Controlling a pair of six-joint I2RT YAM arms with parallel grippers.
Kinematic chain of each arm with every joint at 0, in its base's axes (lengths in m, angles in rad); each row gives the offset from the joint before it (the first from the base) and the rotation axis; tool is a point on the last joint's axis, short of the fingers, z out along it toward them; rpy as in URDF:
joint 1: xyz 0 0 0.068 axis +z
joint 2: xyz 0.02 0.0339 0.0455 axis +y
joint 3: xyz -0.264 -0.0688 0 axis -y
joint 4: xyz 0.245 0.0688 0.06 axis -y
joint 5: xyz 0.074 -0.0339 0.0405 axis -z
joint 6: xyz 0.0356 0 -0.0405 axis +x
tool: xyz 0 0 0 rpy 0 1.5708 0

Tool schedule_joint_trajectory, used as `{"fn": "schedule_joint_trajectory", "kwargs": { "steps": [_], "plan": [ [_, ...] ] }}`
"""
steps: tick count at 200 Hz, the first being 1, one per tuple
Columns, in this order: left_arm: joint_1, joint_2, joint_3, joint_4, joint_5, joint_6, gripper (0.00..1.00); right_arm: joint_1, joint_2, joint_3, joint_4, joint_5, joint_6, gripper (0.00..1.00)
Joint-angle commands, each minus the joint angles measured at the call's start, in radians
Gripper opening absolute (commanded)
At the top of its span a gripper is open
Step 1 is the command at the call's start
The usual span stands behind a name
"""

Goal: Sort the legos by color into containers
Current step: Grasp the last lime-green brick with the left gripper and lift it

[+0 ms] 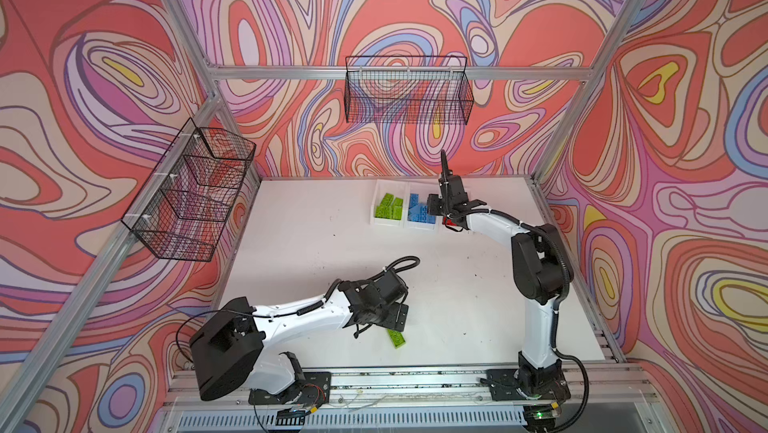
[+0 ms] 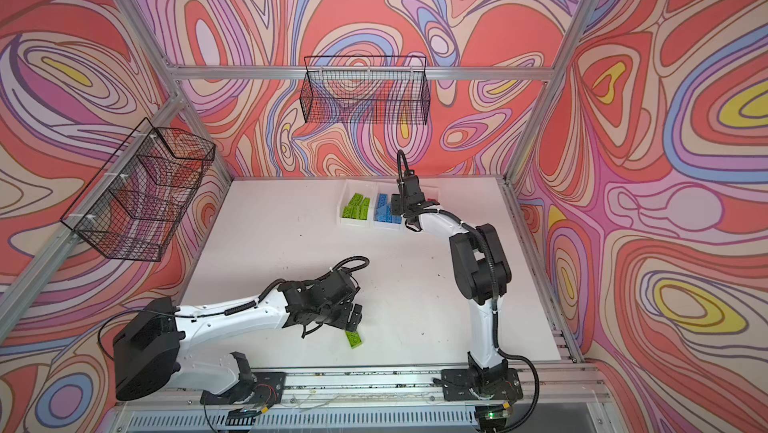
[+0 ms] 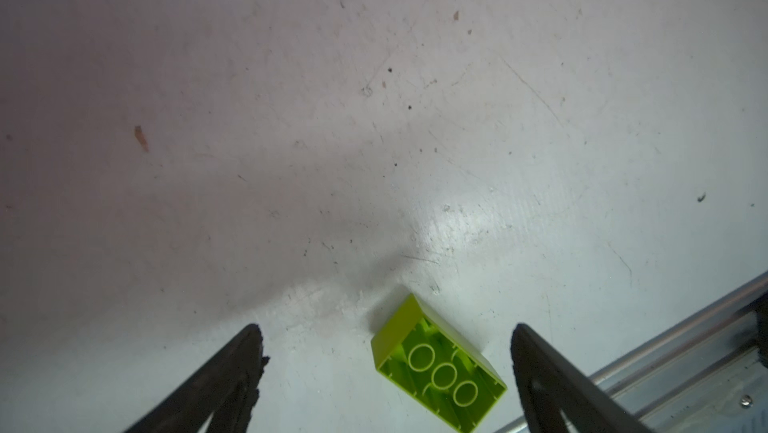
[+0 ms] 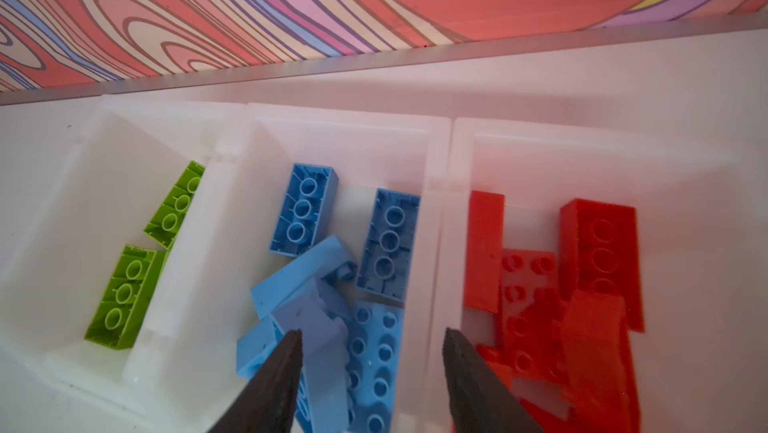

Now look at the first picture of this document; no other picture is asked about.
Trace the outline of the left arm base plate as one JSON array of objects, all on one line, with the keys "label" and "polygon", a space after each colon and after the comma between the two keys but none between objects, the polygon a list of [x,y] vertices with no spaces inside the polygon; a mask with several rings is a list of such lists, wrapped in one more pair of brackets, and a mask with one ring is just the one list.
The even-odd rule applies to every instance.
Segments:
[{"label": "left arm base plate", "polygon": [[326,404],[330,396],[332,373],[317,371],[304,374],[303,379],[296,380],[282,393],[272,395],[261,389],[251,389],[248,404],[262,405],[300,405],[320,407]]}]

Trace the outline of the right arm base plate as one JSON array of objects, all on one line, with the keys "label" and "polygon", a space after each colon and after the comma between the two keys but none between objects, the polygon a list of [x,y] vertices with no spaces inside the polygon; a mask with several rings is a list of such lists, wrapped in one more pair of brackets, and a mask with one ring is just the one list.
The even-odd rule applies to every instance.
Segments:
[{"label": "right arm base plate", "polygon": [[547,372],[521,369],[489,369],[479,383],[487,387],[493,401],[565,402],[571,392],[561,370]]}]

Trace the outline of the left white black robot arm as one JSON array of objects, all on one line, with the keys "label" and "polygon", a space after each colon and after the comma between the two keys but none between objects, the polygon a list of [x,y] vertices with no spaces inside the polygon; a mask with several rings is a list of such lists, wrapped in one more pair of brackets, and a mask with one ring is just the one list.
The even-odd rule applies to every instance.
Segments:
[{"label": "left white black robot arm", "polygon": [[325,404],[329,378],[308,377],[285,344],[347,328],[355,337],[372,327],[403,332],[409,307],[401,275],[420,262],[403,256],[369,278],[336,279],[325,293],[291,303],[252,305],[241,296],[202,313],[205,322],[189,340],[188,357],[201,400],[246,387],[278,404]]}]

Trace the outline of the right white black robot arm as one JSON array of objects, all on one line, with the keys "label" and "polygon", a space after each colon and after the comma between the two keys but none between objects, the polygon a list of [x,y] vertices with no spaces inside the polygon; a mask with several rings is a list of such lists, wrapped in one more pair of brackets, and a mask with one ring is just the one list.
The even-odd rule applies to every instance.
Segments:
[{"label": "right white black robot arm", "polygon": [[462,178],[448,166],[443,167],[438,183],[440,192],[428,197],[428,213],[446,219],[454,231],[480,233],[507,247],[514,284],[527,300],[517,368],[490,369],[482,379],[492,398],[564,402],[571,393],[563,363],[570,361],[582,374],[582,401],[586,402],[590,391],[587,369],[576,356],[561,352],[557,344],[561,305],[573,281],[573,267],[557,229],[548,223],[534,226],[482,200],[471,199]]}]

